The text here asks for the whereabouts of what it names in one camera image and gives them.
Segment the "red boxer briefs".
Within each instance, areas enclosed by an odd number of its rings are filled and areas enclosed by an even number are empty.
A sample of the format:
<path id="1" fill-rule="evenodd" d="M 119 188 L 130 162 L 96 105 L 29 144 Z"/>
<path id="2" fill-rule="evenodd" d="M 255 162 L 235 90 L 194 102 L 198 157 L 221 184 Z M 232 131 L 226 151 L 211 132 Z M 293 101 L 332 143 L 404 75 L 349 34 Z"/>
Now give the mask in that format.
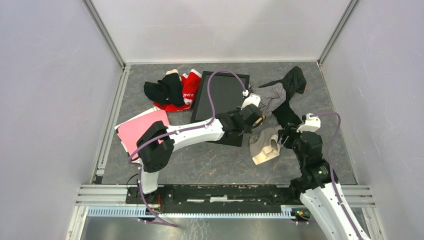
<path id="1" fill-rule="evenodd" d="M 180 85 L 182 87 L 181 96 L 184 103 L 182 106 L 177 106 L 173 103 L 160 104 L 154 102 L 153 104 L 156 108 L 166 112 L 180 112 L 189 110 L 196 99 L 201 79 L 202 74 L 194 68 L 190 70 L 189 74 L 183 73 L 181 76 L 179 76 Z"/>

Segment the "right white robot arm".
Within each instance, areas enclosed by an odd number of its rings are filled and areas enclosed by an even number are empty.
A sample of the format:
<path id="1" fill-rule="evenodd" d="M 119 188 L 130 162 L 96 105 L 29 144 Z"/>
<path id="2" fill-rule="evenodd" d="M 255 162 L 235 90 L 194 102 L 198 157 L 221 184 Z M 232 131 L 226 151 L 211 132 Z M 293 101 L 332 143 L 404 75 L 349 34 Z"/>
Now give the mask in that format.
<path id="1" fill-rule="evenodd" d="M 283 146 L 291 149 L 299 163 L 301 176 L 289 184 L 289 199 L 303 204 L 328 240 L 368 240 L 343 195 L 332 165 L 323 157 L 323 140 L 311 131 L 287 124 L 278 132 Z"/>

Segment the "beige grey ribbed underwear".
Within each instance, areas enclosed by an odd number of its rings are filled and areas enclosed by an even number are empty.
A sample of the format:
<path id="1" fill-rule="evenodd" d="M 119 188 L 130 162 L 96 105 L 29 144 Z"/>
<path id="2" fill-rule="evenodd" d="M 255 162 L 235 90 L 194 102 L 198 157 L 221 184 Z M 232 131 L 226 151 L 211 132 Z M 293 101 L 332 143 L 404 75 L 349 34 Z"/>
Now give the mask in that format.
<path id="1" fill-rule="evenodd" d="M 249 152 L 256 165 L 265 163 L 280 155 L 279 131 L 281 126 L 268 127 L 249 138 Z"/>

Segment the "black display case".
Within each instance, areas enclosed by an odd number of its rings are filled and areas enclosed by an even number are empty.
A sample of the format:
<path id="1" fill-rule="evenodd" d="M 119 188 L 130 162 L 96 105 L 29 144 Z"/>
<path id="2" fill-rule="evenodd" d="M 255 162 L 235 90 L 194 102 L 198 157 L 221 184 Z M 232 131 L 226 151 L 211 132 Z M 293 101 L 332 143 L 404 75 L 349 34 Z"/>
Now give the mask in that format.
<path id="1" fill-rule="evenodd" d="M 196 123 L 208 120 L 212 117 L 212 109 L 207 93 L 207 82 L 211 71 L 203 71 L 200 85 L 192 107 L 190 122 Z M 210 82 L 210 95 L 216 114 L 226 113 L 240 107 L 244 101 L 243 89 L 249 88 L 250 76 L 247 74 L 237 75 L 241 81 L 229 73 L 217 73 Z"/>

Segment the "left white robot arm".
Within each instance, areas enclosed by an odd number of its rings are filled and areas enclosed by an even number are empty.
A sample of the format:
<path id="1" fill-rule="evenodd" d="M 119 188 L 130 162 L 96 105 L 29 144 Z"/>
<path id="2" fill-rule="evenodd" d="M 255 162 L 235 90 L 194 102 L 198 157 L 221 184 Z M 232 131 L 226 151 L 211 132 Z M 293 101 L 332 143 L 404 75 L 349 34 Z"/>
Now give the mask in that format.
<path id="1" fill-rule="evenodd" d="M 138 139 L 134 155 L 140 161 L 138 197 L 145 204 L 157 198 L 159 172 L 174 152 L 202 142 L 216 142 L 228 135 L 250 134 L 262 121 L 263 114 L 254 104 L 220 113 L 210 119 L 186 125 L 154 122 Z"/>

